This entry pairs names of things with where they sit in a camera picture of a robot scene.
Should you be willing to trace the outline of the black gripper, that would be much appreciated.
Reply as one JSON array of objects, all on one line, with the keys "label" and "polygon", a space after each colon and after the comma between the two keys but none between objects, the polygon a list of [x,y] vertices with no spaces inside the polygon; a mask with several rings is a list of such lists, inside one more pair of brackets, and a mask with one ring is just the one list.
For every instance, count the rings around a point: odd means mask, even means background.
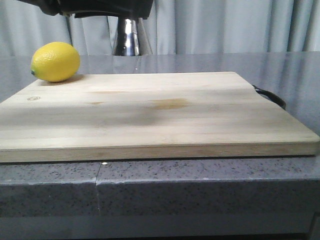
[{"label": "black gripper", "polygon": [[147,19],[153,5],[152,0],[18,0],[37,6],[49,16],[57,14],[75,18],[112,16],[128,19]]}]

